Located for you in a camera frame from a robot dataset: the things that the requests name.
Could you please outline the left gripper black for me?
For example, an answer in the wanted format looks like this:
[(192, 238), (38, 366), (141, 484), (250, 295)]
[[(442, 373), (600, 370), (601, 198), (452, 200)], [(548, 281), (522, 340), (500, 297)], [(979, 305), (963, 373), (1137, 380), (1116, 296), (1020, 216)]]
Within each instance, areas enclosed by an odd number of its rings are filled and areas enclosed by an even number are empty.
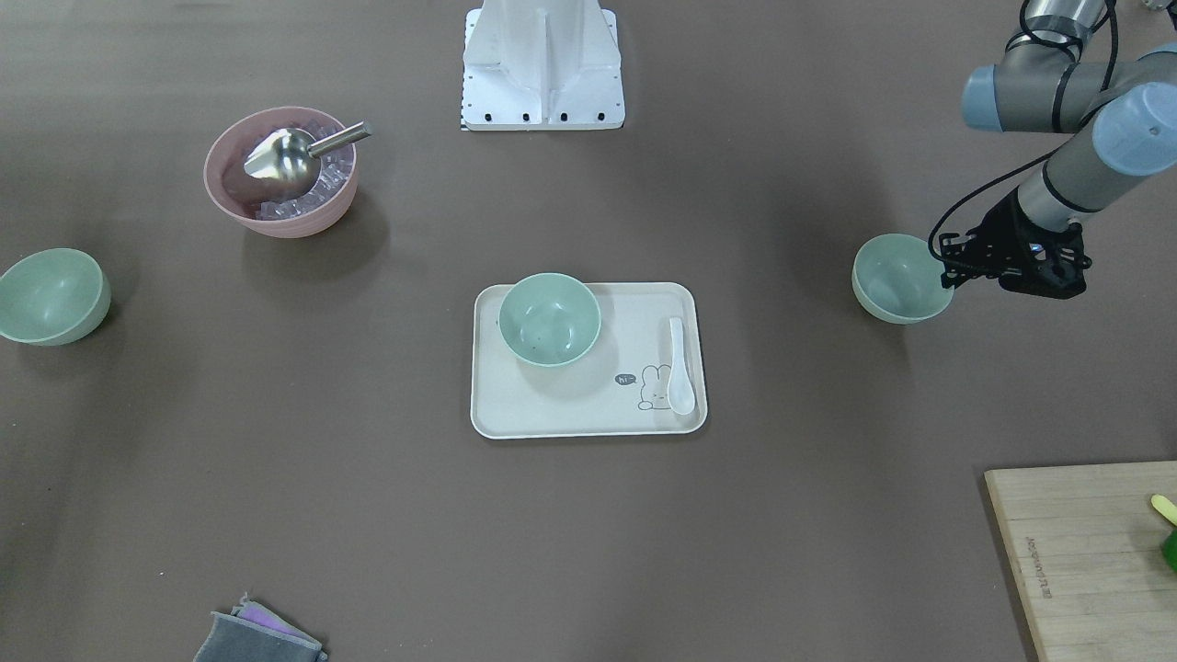
[[(943, 265), (939, 284), (955, 290), (969, 280), (995, 277), (1004, 287), (1053, 287), (1051, 253), (1039, 259), (1033, 243), (1039, 232), (1030, 223), (1016, 191), (1009, 192), (988, 213), (971, 234), (939, 234), (938, 260)], [(971, 264), (966, 249), (971, 244)]]

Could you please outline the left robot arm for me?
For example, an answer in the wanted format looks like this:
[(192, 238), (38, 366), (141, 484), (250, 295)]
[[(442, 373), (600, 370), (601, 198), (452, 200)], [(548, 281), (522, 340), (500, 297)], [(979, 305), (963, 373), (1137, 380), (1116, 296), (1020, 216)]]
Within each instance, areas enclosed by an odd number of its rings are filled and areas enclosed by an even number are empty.
[(1084, 293), (1083, 223), (1173, 167), (1173, 45), (1118, 62), (1113, 1), (1025, 1), (1000, 62), (967, 78), (972, 130), (1040, 131), (1065, 143), (1020, 167), (1017, 188), (965, 234), (933, 229), (943, 289), (995, 280), (1022, 294)]

